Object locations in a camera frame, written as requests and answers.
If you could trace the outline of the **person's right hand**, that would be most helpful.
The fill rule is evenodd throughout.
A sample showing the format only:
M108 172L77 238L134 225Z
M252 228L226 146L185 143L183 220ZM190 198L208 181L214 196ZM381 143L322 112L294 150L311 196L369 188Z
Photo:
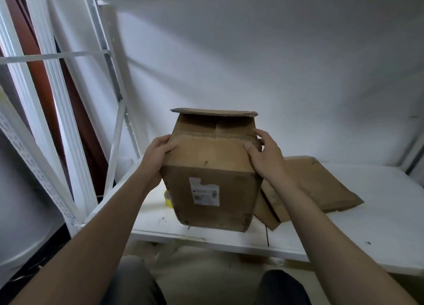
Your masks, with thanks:
M260 137L263 146L262 158L250 158L255 171L270 184L282 184L289 180L285 170L284 157L278 144L268 132L253 129L254 134Z

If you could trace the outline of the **person's left hand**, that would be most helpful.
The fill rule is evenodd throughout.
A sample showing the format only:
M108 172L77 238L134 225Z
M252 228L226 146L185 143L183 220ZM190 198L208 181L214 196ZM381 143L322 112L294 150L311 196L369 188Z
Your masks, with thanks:
M162 146L172 142L170 139L171 134L156 137L145 151L141 164L137 169L137 172L140 174L140 178L143 183L142 192L145 195L156 188L162 180L160 170L163 166L166 156L166 154L162 153Z

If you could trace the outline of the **brown cardboard box white label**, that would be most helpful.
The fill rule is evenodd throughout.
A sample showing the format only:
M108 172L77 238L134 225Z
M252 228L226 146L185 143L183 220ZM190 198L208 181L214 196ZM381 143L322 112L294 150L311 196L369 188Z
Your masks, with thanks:
M262 150L255 111L175 108L178 118L161 168L178 221L190 227L248 230L262 177L244 148Z

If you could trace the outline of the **person's left forearm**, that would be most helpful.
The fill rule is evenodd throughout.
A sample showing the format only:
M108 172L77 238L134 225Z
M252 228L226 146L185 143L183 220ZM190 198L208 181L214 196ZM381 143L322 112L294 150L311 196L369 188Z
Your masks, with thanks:
M160 181L159 171L134 172L9 305L99 305L141 205Z

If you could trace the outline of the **person's right forearm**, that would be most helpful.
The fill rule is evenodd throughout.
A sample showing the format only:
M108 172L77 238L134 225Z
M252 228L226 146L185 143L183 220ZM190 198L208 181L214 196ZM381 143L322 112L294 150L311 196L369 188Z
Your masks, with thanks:
M282 200L329 301L337 305L418 305L288 177L263 172Z

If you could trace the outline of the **flattened brown cardboard box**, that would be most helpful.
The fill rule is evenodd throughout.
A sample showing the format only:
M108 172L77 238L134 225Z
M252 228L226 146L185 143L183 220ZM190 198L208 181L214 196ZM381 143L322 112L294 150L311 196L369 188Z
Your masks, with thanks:
M290 156L285 158L288 173L324 212L341 212L364 203L355 193L344 186L315 157ZM263 180L254 210L258 218L271 231L290 217L271 185Z

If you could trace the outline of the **white perforated rack upright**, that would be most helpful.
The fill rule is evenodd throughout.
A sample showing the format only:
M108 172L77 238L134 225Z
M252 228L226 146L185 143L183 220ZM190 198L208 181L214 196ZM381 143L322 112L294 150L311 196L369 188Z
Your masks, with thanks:
M71 237L75 236L80 229L83 215L69 188L57 176L1 86L0 130L62 213Z

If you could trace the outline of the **person's left leg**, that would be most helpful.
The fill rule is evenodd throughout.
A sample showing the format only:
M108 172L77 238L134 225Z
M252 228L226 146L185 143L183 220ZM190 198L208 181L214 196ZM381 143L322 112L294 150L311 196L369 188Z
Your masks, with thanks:
M123 256L99 305L167 305L144 260Z

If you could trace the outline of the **person's leg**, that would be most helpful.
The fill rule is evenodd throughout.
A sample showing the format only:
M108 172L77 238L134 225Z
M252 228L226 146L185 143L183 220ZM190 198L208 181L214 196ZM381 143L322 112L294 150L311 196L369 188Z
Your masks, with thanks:
M283 270L267 270L259 283L254 305L312 305L304 286Z
M167 305L144 260L123 256L99 305Z

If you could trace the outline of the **person's right leg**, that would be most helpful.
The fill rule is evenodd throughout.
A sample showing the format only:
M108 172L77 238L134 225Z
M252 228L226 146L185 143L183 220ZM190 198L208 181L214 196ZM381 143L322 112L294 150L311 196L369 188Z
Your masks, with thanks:
M312 305L304 286L283 270L267 270L259 283L254 305Z

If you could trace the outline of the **white metal shelving rack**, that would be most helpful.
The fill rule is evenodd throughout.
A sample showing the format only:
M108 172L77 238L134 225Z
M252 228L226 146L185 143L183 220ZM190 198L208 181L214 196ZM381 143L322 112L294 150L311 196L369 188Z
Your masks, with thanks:
M257 111L365 203L330 214L387 270L424 272L424 0L99 0L140 148L171 109Z

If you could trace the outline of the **brown wooden door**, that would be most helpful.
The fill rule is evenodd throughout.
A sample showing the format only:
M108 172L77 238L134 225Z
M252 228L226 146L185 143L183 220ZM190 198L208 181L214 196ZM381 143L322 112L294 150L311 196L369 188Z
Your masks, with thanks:
M34 26L32 24L26 0L6 0L11 14L12 22L17 32L24 55L40 55L40 48L36 40ZM61 70L64 75L66 87L72 104L74 116L83 150L92 177L93 186L98 202L103 200L104 186L108 170L108 162L101 148L98 137L77 91L69 66L64 59L60 59ZM28 63L29 71L40 99L40 104L46 117L55 148L61 163L66 167L65 153L61 140L59 122L54 105L54 99L50 82L47 77L45 65L42 61Z

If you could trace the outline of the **white round container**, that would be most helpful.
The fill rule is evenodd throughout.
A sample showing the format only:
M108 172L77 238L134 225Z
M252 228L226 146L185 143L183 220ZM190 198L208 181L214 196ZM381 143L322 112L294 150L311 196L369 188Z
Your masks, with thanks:
M0 131L0 289L64 223L61 212Z

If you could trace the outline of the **white door frame moulding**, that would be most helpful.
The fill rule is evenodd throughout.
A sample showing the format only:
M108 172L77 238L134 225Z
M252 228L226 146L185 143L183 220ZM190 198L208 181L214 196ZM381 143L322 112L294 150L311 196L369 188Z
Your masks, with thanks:
M43 55L57 55L47 0L26 0L36 39ZM87 217L98 205L65 78L58 58L44 60L59 120L73 198Z

